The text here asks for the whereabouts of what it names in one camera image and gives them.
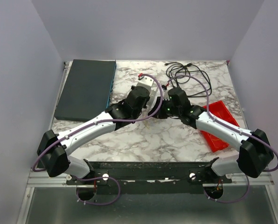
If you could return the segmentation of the grey cable spool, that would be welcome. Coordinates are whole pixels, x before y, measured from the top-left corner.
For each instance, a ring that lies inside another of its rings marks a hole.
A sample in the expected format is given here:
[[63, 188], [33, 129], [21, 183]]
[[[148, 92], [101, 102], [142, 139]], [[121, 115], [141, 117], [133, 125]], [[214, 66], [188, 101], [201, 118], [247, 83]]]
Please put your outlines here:
[[156, 94], [155, 94], [155, 97], [154, 97], [154, 98], [151, 98], [151, 97], [150, 97], [149, 101], [147, 102], [147, 104], [146, 104], [146, 106], [147, 106], [146, 111], [147, 111], [147, 112], [148, 112], [149, 110], [151, 110], [151, 108], [154, 106], [154, 104], [157, 103], [157, 98], [160, 97], [159, 88], [158, 88], [158, 87], [153, 87], [152, 89], [155, 90]]

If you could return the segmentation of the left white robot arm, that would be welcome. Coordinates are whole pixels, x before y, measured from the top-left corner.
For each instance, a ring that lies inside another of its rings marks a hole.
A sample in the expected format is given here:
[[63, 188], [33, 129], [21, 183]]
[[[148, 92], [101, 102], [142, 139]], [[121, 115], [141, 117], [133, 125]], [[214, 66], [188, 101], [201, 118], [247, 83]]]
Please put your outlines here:
[[90, 121], [62, 133], [46, 131], [37, 149], [37, 161], [43, 165], [41, 170], [46, 171], [49, 177], [66, 173], [84, 178], [90, 173], [90, 167], [85, 160], [73, 157], [72, 153], [101, 135], [140, 121], [139, 116], [146, 108], [150, 95], [150, 86], [132, 86], [125, 99], [110, 105]]

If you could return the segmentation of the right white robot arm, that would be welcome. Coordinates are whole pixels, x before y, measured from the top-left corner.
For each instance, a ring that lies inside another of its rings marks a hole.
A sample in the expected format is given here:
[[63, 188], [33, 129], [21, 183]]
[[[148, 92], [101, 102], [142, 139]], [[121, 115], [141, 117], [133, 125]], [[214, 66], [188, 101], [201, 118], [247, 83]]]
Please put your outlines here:
[[217, 176], [244, 173], [257, 178], [273, 160], [274, 153], [264, 131], [243, 129], [210, 114], [207, 109], [191, 104], [185, 91], [179, 87], [166, 94], [165, 98], [157, 97], [154, 118], [176, 117], [187, 126], [221, 139], [238, 152], [235, 156], [213, 159], [209, 164], [211, 173]]

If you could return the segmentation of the red plastic bin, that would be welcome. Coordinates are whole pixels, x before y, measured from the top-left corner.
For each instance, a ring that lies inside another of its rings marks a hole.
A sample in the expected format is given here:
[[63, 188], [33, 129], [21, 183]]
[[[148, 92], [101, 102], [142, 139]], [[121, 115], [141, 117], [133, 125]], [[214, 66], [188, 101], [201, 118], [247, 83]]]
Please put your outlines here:
[[205, 137], [212, 152], [232, 145], [240, 147], [240, 137], [236, 134], [240, 126], [222, 101], [205, 106], [206, 111], [199, 116], [197, 128]]

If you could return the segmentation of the dark grey network switch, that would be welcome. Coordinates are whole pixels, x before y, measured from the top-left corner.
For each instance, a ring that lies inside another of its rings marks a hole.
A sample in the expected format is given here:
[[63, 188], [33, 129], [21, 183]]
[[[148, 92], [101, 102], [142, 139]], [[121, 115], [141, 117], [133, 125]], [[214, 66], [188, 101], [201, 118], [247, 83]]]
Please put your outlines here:
[[110, 103], [116, 61], [73, 60], [54, 117], [86, 122]]

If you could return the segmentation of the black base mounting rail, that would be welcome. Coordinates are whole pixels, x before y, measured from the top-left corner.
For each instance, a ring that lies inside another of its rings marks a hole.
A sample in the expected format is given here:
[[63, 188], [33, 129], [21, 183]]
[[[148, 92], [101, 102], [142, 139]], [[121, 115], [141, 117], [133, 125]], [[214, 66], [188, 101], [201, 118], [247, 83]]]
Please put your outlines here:
[[83, 179], [71, 176], [67, 185], [114, 194], [119, 182], [122, 194], [202, 194], [204, 187], [224, 187], [245, 182], [244, 174], [217, 176], [210, 162], [90, 162], [92, 171]]

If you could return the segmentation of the aluminium frame rail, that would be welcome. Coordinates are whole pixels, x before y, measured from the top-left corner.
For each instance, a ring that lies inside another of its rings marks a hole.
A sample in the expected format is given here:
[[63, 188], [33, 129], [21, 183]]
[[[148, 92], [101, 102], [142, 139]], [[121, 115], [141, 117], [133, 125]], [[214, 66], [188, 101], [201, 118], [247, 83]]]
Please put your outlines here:
[[60, 188], [66, 186], [66, 175], [64, 174], [57, 177], [49, 177], [46, 172], [30, 171], [27, 181], [27, 187], [30, 188]]

